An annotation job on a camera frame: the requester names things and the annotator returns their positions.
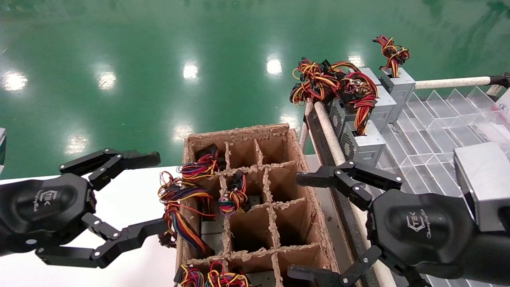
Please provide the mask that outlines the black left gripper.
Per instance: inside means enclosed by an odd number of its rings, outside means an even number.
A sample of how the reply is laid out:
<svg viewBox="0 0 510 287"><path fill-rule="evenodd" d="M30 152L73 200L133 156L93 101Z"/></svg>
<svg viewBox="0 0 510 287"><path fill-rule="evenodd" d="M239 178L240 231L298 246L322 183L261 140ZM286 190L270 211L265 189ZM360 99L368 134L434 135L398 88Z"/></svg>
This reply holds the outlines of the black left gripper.
<svg viewBox="0 0 510 287"><path fill-rule="evenodd" d="M101 149L60 166L62 175L0 187L1 255L26 253L47 265L106 268L118 256L141 248L145 239L167 230L163 218L129 225L121 231L94 215L100 191L122 171L155 167L159 152ZM88 181L83 176L89 174ZM96 249L65 247L88 229L105 240Z"/></svg>

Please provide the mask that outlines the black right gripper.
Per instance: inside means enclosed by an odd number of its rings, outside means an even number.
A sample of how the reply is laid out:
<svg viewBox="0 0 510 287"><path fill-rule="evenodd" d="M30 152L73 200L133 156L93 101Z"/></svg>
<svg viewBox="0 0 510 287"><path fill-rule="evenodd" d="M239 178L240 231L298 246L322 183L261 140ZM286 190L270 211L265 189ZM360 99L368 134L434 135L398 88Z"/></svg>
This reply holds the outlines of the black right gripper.
<svg viewBox="0 0 510 287"><path fill-rule="evenodd" d="M402 182L396 174L355 161L298 172L297 185L335 188L355 207L368 211L368 239L374 245L344 273L290 265L288 276L318 287L353 287L381 260L403 275L410 287L430 286L419 273L460 278L461 256L477 231L465 201L432 193L406 194L399 191ZM386 192L374 200L363 184Z"/></svg>

